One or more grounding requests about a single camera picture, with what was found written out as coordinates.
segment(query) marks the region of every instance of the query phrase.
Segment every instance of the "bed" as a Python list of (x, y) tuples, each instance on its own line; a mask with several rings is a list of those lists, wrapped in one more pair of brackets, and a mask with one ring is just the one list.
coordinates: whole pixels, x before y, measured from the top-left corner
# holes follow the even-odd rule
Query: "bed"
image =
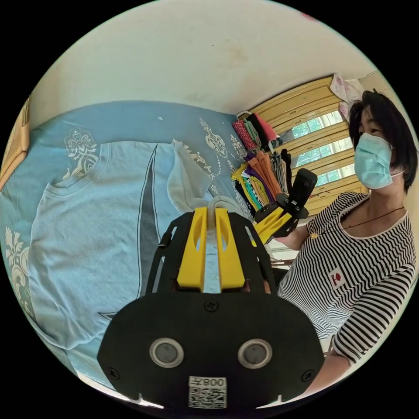
[[(180, 141), (211, 179), (210, 192), (237, 200), (231, 172), (246, 154), (236, 137), (234, 115), (162, 102), (122, 101), (78, 108), (33, 129), (26, 158), (0, 192), (1, 250), (16, 297), (26, 315), (34, 319), (27, 276), (31, 227), (46, 185), (70, 175), (81, 175), (95, 163), (101, 143)], [(69, 368), (110, 387), (97, 370), (100, 342), (63, 353), (47, 345)]]

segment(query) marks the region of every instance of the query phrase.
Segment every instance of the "woman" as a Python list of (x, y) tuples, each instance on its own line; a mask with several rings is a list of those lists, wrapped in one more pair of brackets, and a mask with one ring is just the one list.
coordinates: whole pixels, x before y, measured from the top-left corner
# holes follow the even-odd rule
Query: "woman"
[(333, 350), (306, 393), (339, 378), (388, 327), (415, 274), (405, 194), (418, 157), (409, 127), (384, 95), (366, 91), (350, 110), (355, 173), (370, 194), (343, 193), (307, 225), (277, 239), (299, 250), (278, 286)]

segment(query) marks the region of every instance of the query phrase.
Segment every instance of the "pile of clothes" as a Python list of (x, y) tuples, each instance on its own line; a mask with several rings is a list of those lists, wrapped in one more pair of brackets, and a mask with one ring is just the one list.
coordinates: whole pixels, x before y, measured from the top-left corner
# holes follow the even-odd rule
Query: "pile of clothes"
[(243, 114), (248, 116), (233, 122), (233, 127), (246, 150), (268, 151), (282, 144), (272, 127), (257, 113), (242, 112), (237, 117)]
[(244, 158), (244, 163), (231, 175), (236, 190), (248, 203), (253, 216), (265, 205), (275, 202), (279, 193), (288, 194), (291, 178), (286, 173), (287, 166), (291, 172), (291, 155), (288, 154), (287, 157), (289, 164), (278, 153), (269, 156), (263, 151), (250, 151)]
[(275, 201), (279, 193), (291, 189), (291, 155), (286, 149), (274, 149), (282, 142), (272, 127), (256, 113), (233, 123), (238, 137), (247, 149), (244, 163), (231, 175), (236, 190), (247, 202), (251, 214)]

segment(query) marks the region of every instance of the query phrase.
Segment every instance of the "black and white striped shirt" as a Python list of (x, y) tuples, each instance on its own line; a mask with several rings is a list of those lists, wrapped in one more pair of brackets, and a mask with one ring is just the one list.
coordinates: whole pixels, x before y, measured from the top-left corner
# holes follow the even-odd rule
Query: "black and white striped shirt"
[(320, 340), (351, 364), (372, 348), (395, 316), (415, 274), (412, 226), (406, 213), (393, 227), (357, 238), (341, 217), (368, 198), (343, 193), (307, 224), (310, 234), (278, 287), (278, 296), (299, 307)]

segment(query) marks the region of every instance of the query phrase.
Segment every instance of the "surgical mask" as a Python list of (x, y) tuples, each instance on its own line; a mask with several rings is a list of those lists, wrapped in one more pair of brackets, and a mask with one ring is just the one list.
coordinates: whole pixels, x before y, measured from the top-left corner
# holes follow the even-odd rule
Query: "surgical mask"
[(380, 137), (363, 133), (355, 149), (355, 174), (368, 189), (381, 189), (393, 183), (390, 162), (392, 148)]

